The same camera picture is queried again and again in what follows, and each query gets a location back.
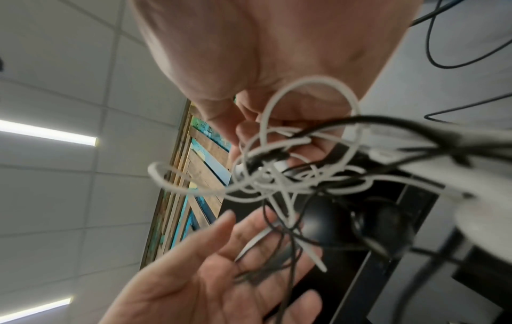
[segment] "human hand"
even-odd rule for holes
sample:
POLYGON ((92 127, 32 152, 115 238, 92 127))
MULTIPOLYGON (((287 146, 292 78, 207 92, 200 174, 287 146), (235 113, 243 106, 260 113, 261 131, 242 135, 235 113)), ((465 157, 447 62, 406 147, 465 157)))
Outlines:
MULTIPOLYGON (((276 215, 267 209, 271 222, 276 215)), ((289 269, 274 273, 257 286, 234 283, 237 274, 258 269, 270 256, 280 234, 270 233, 235 263, 244 246, 266 228, 262 209, 235 225, 224 213, 205 230, 187 237, 162 258, 140 271, 123 289, 100 324, 260 324, 283 298, 289 269)), ((314 266, 302 254, 295 283, 314 266)), ((291 304, 283 324, 310 324, 322 308, 310 290, 291 304)), ((273 323, 275 318, 265 323, 273 323)))
MULTIPOLYGON (((162 71, 234 144, 259 130, 258 118, 282 86, 307 75, 344 81, 362 98, 388 61, 421 0, 132 0, 162 71), (236 104, 233 96, 237 95, 236 104)), ((304 86, 275 107, 270 126, 307 128, 350 113, 323 86, 304 86)), ((312 161, 333 143, 295 149, 312 161)))

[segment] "fluorescent light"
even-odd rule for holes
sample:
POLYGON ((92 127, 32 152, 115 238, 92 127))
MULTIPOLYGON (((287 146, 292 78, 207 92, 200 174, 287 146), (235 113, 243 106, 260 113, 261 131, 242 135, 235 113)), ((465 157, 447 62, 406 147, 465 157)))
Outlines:
POLYGON ((0 131, 96 146, 96 137, 0 120, 0 131))
POLYGON ((20 319, 20 318, 23 318, 23 317, 27 317, 27 316, 30 316, 30 315, 34 315, 34 314, 37 314, 37 313, 49 311, 49 310, 52 310, 52 309, 57 308, 57 307, 69 305, 70 303, 71 303, 71 298, 66 298, 66 299, 63 299, 63 300, 58 301, 58 302, 53 302, 53 303, 50 303, 50 304, 46 304, 46 305, 30 308, 28 310, 24 310, 24 311, 21 311, 21 312, 16 312, 16 313, 0 316, 0 324, 7 323, 7 322, 10 322, 10 321, 13 321, 13 320, 17 320, 17 319, 20 319))

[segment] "wall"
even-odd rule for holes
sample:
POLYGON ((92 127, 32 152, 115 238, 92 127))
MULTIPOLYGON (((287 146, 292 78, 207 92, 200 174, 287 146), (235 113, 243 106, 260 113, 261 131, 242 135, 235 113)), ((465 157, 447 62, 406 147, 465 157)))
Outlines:
POLYGON ((98 137, 0 132, 0 314, 74 296, 15 324, 92 324, 137 272, 186 98, 122 0, 0 2, 0 119, 98 137))
MULTIPOLYGON (((430 12, 435 2, 423 5, 418 16, 430 12)), ((436 20, 431 37, 433 56, 444 64, 457 64, 478 57, 512 37, 512 2, 466 0, 436 20)), ((425 114, 469 104, 512 91, 512 46, 472 66, 442 70, 425 56, 428 23, 412 27, 374 87, 363 99, 367 114, 384 114, 421 120, 425 114)), ((439 116, 439 118, 500 128, 512 127, 512 98, 482 107, 439 116)), ((371 137, 373 144, 404 146, 407 140, 371 137)), ((512 170, 492 164, 493 171, 512 170)), ((453 228, 453 204, 440 199, 421 228, 416 244, 437 249, 453 228)), ((468 244, 458 256, 468 251, 468 244)), ((423 262, 406 256, 380 295, 369 319, 374 324, 390 323, 398 294, 423 262)), ((448 320, 489 324, 500 309, 451 279, 454 268, 446 266, 412 301, 405 323, 441 324, 448 320)))

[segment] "white ceiling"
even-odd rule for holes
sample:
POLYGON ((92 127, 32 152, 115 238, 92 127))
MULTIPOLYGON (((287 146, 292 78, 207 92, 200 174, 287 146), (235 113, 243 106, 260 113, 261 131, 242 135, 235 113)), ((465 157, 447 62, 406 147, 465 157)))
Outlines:
POLYGON ((99 138, 96 148, 0 133, 0 315, 93 324, 139 269, 186 98, 124 0, 2 0, 0 119, 99 138))

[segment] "round black object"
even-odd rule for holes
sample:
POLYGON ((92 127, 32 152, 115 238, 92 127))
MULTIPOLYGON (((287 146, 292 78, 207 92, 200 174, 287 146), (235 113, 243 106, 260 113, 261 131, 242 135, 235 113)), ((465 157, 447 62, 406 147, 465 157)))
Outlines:
POLYGON ((383 257, 400 258, 412 246, 411 219, 393 201, 368 198, 353 212, 352 219, 354 234, 383 257))

